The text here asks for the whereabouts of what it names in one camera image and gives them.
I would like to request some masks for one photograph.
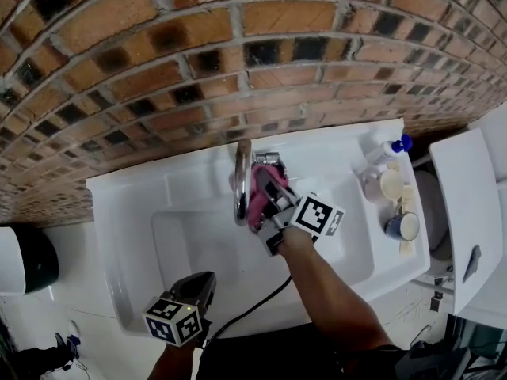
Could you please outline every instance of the cup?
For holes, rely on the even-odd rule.
[[[386,222],[384,232],[399,241],[412,241],[419,234],[419,217],[413,212],[402,213],[402,205],[396,208],[396,215]]]
[[[366,176],[364,195],[372,203],[381,200],[397,201],[403,194],[403,179],[398,170],[387,169]]]

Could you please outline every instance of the hand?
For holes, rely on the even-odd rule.
[[[293,253],[311,253],[313,250],[314,242],[308,232],[295,226],[285,228],[284,241],[278,247],[281,256],[287,258]]]

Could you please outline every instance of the faucet handle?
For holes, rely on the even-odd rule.
[[[239,140],[236,148],[234,171],[234,219],[240,226],[244,226],[248,219],[251,179],[252,142],[244,138]]]

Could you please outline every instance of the blue mug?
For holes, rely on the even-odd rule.
[[[399,241],[412,241],[419,234],[419,228],[419,218],[413,212],[406,212],[387,221],[384,232]]]

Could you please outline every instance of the pink cloth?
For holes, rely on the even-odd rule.
[[[259,169],[266,169],[271,176],[280,184],[280,186],[286,188],[288,187],[288,178],[283,178],[280,176],[278,169],[275,166],[269,165],[255,165],[252,168],[252,183],[250,187],[250,206],[248,207],[248,225],[250,228],[255,228],[258,226],[261,221],[261,215],[269,203],[269,199],[266,197],[262,190],[259,190],[257,187],[257,179],[255,178],[255,173]]]

